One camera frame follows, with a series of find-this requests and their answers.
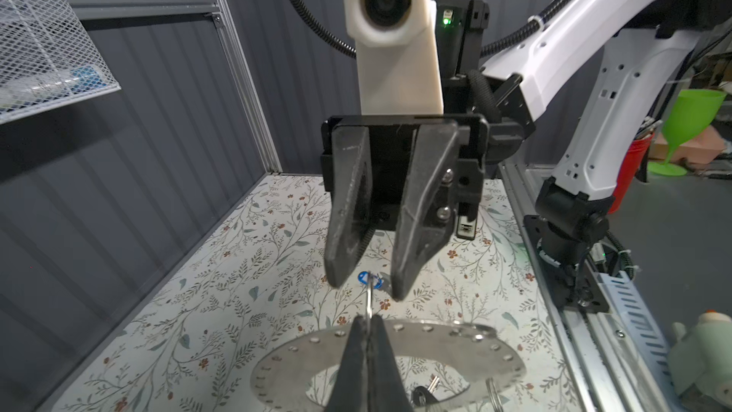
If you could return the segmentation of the black head key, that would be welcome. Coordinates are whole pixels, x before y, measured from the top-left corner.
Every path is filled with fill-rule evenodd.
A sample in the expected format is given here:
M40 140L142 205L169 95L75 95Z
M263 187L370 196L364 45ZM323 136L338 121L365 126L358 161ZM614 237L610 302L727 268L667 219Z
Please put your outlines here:
M417 386L412 390L411 401L415 407L428 407L438 404L440 401L435 397L440 384L440 377L433 376L427 386Z

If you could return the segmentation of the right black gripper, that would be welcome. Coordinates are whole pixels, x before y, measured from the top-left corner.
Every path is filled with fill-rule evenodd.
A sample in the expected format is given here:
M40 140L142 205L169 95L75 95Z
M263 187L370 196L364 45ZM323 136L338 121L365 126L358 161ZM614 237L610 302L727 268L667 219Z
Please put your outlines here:
M393 231L392 296L403 301L459 217L476 217L486 165L516 152L523 129L510 119L490 124L480 114L334 116L322 138L332 197L327 280L341 288L373 231Z

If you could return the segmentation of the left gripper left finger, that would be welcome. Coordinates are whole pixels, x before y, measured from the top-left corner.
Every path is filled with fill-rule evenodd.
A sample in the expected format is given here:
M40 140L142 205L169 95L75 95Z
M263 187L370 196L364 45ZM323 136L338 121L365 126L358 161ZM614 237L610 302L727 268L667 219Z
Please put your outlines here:
M351 325L326 412L367 410L367 347L368 322L359 316Z

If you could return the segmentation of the perforated metal ring disc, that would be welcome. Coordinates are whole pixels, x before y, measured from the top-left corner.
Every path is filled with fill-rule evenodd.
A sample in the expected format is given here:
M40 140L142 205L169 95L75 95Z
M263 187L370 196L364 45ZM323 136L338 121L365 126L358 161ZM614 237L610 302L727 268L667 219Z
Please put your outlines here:
M307 334L264 356L250 379L255 398L276 411L325 411L351 325ZM526 374L518 353L490 326L375 317L368 322L368 338L372 328L386 330L396 361L437 362L465 380L463 389L434 406L415 407L408 398L411 411L452 411L486 400L499 404L499 395Z

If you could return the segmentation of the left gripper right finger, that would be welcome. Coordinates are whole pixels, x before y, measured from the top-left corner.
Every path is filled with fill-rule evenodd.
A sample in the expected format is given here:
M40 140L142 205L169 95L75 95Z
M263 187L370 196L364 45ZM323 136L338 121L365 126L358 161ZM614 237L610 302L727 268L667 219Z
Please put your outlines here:
M411 411L394 351L384 328L372 328L367 346L367 410Z

